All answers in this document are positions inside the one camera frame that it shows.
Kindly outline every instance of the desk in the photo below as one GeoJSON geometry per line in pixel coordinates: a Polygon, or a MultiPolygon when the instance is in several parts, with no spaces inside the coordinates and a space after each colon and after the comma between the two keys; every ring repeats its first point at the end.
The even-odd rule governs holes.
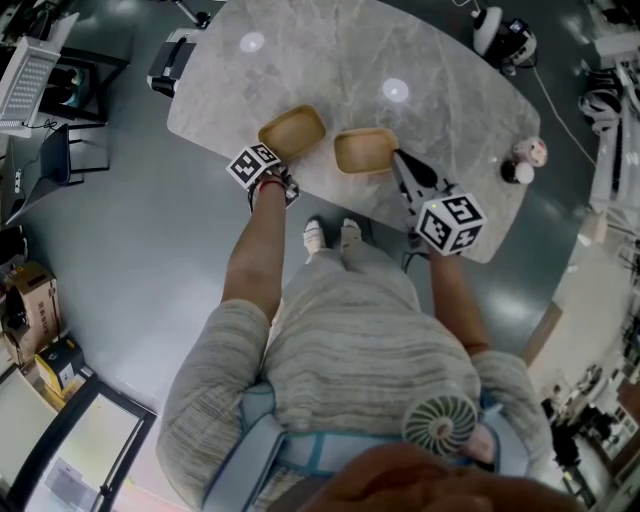
{"type": "Polygon", "coordinates": [[[260,127],[309,103],[327,136],[291,163],[300,187],[383,224],[405,229],[391,173],[341,174],[333,139],[343,130],[385,126],[401,147],[439,162],[485,210],[489,224],[467,256],[489,261],[526,187],[499,167],[512,145],[539,132],[534,108],[476,54],[431,25],[376,0],[233,0],[196,46],[173,100],[168,127],[225,157],[257,141],[260,127]],[[240,48],[248,33],[264,45],[240,48]],[[405,101],[383,94],[390,78],[405,101]]]}

